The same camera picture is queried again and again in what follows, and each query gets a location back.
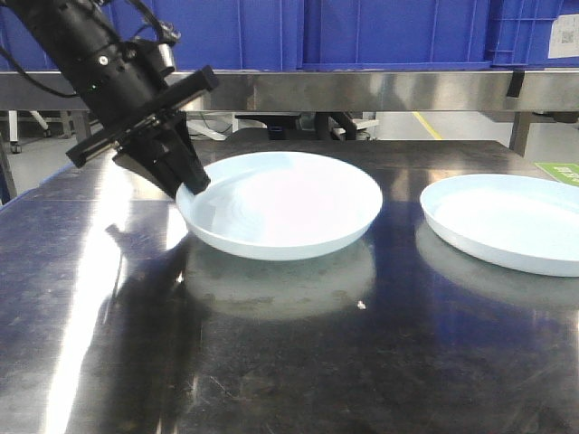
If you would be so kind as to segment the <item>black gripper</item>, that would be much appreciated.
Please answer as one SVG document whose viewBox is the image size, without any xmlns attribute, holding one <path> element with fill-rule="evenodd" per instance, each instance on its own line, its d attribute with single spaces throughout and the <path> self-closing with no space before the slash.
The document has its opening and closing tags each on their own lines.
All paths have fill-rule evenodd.
<svg viewBox="0 0 579 434">
<path fill-rule="evenodd" d="M 170 198 L 176 198 L 181 184 L 192 193 L 201 193 L 210 178 L 195 152 L 182 107 L 217 86 L 214 70 L 204 66 L 84 139 L 66 155 L 82 167 L 115 147 L 116 165 L 148 180 Z"/>
</svg>

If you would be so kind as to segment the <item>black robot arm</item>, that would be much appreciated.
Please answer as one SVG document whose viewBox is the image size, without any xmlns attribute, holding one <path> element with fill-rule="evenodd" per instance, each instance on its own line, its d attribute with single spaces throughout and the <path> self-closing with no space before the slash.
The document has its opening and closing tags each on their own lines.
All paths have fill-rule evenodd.
<svg viewBox="0 0 579 434">
<path fill-rule="evenodd" d="M 204 191 L 210 178 L 197 156 L 182 107 L 215 89 L 209 66 L 168 84 L 163 49 L 172 31 L 141 2 L 134 7 L 155 29 L 154 41 L 121 39 L 98 1 L 5 1 L 71 84 L 102 128 L 71 148 L 82 167 L 108 148 L 114 162 L 156 185 L 170 197 L 180 186 Z"/>
</svg>

